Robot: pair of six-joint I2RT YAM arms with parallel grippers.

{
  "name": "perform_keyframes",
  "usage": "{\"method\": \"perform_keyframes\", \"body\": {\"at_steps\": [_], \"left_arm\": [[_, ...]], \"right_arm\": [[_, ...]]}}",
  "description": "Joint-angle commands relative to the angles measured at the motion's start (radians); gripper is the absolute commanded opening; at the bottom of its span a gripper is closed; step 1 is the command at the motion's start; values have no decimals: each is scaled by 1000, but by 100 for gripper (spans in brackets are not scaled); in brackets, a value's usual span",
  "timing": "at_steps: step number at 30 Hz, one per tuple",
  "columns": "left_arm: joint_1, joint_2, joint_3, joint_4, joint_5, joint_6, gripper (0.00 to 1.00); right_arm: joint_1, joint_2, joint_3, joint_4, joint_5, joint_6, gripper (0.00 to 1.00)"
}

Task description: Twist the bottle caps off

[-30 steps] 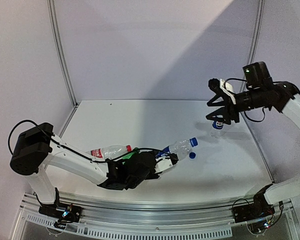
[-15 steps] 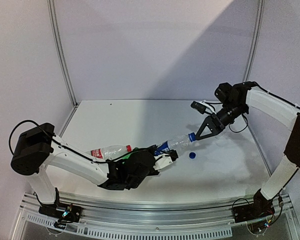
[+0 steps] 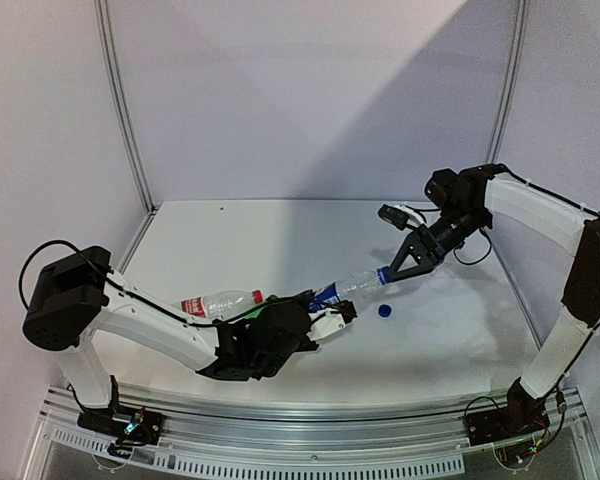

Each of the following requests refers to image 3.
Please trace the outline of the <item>clear bottle small blue label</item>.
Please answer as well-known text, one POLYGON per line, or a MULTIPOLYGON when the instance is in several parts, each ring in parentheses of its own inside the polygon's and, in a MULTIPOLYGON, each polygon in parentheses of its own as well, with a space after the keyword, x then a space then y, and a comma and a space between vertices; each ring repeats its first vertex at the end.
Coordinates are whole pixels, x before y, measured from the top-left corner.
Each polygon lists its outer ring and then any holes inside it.
POLYGON ((317 290, 309 304, 309 311, 314 313, 342 301, 352 302, 355 309, 361 311, 390 282, 388 266, 350 273, 317 290))

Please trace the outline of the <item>blue Pepsi bottle cap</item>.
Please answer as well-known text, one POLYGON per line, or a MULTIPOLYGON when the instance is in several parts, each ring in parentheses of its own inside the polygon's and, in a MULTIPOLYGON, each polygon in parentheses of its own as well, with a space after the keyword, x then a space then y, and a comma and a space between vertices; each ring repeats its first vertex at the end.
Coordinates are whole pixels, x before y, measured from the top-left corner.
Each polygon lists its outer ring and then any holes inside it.
POLYGON ((391 308, 390 305, 388 305, 388 304, 381 304, 378 307, 378 315, 381 318, 388 318, 388 317, 391 316, 391 314, 392 314, 392 308, 391 308))

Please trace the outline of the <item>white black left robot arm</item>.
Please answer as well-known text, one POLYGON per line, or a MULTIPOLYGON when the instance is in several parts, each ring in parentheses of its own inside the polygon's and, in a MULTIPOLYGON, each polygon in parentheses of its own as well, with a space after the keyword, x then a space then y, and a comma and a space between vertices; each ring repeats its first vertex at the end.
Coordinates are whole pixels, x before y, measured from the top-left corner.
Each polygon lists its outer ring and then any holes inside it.
POLYGON ((197 374, 243 382, 275 376, 295 353, 312 352, 357 316, 349 300, 318 302, 313 291, 265 300, 225 320, 203 320, 136 289, 100 246, 71 249, 44 266, 23 297, 22 331, 53 354, 63 375, 108 434, 128 426, 115 379, 92 343, 98 330, 166 355, 197 374))

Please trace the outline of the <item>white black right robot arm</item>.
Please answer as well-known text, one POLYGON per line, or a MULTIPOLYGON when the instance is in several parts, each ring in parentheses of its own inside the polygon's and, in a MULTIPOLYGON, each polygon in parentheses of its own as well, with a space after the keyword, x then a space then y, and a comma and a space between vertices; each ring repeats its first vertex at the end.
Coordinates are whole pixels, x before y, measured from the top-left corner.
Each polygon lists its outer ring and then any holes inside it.
POLYGON ((552 329, 497 415, 501 432, 517 436, 539 421, 546 399, 600 326, 600 211, 525 180, 504 164, 437 170, 424 191, 439 216, 406 235, 388 268, 393 282, 433 272, 497 217, 535 233, 570 262, 552 329))

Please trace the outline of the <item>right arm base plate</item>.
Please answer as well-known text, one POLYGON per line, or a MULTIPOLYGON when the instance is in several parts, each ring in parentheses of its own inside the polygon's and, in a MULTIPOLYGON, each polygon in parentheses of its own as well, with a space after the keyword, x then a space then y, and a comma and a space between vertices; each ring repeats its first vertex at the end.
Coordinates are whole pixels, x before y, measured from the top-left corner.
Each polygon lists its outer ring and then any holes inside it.
POLYGON ((547 447, 559 435, 566 420, 566 407, 558 408, 559 420, 553 425, 544 408, 535 411, 518 426, 508 407, 499 406, 488 396, 472 400, 465 408, 462 422, 471 446, 497 444, 499 442, 530 441, 532 453, 547 447))

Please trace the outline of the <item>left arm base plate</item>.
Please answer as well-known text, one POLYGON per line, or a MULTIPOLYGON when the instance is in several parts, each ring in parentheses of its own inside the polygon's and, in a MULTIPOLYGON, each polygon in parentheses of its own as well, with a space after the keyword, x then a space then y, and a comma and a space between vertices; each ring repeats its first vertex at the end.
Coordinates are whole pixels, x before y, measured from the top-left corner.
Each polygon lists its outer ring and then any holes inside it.
POLYGON ((165 416, 146 408, 119 406, 116 409, 82 411, 79 427, 114 438, 117 446, 156 445, 162 434, 165 416))

